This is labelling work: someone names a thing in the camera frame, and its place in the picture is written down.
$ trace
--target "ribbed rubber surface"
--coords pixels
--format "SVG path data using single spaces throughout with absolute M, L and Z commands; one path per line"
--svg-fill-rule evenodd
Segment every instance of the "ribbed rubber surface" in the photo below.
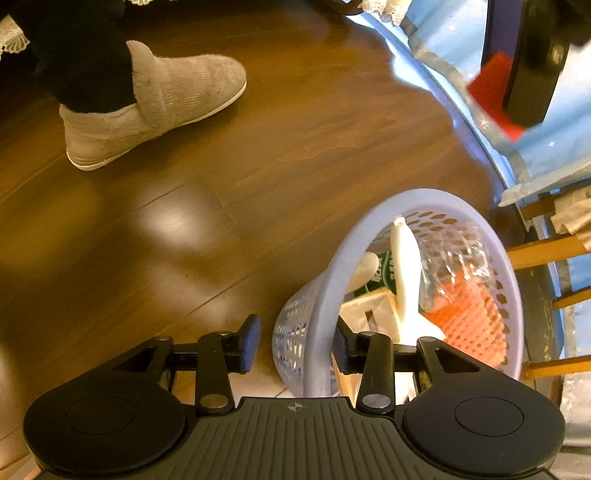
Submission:
M 40 480 L 60 477 L 44 472 Z M 457 480 L 418 458 L 386 419 L 344 398 L 247 398 L 201 419 L 179 450 L 130 480 Z M 550 480 L 545 472 L 530 477 Z

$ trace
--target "wooden floor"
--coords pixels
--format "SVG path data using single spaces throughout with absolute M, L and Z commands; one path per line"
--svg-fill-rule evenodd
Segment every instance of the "wooden floor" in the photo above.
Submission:
M 448 190 L 507 246 L 524 238 L 516 212 L 495 208 L 493 167 L 428 92 L 392 78 L 374 31 L 306 0 L 154 2 L 128 8 L 122 28 L 161 56 L 234 56 L 248 88 L 87 173 L 66 159 L 56 102 L 2 77 L 0 468 L 26 454 L 36 396 L 156 334 L 195 341 L 258 313 L 256 373 L 233 387 L 282 391 L 269 344 L 279 309 L 398 192 Z

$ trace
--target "lace trim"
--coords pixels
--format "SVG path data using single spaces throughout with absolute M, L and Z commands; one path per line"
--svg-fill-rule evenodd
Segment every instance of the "lace trim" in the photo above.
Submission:
M 148 5 L 152 0 L 129 0 L 134 5 Z M 10 15 L 0 20 L 0 59 L 2 53 L 20 53 L 29 41 Z
M 364 12 L 375 13 L 383 22 L 399 26 L 408 12 L 412 0 L 363 0 L 359 5 Z

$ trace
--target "compass logo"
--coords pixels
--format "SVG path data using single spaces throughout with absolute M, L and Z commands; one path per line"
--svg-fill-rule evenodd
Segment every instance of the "compass logo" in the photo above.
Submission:
M 289 408 L 293 413 L 298 413 L 302 408 L 305 408 L 301 403 L 293 402 L 290 403 L 287 408 Z

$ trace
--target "fuzzy beige slipper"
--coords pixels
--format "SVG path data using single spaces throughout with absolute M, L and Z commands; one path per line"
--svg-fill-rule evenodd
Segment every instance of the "fuzzy beige slipper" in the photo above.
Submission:
M 147 140 L 207 118 L 246 88 L 246 71 L 236 60 L 217 55 L 164 59 L 143 43 L 127 46 L 135 104 L 112 113 L 75 113 L 60 106 L 67 155 L 81 170 L 101 168 Z

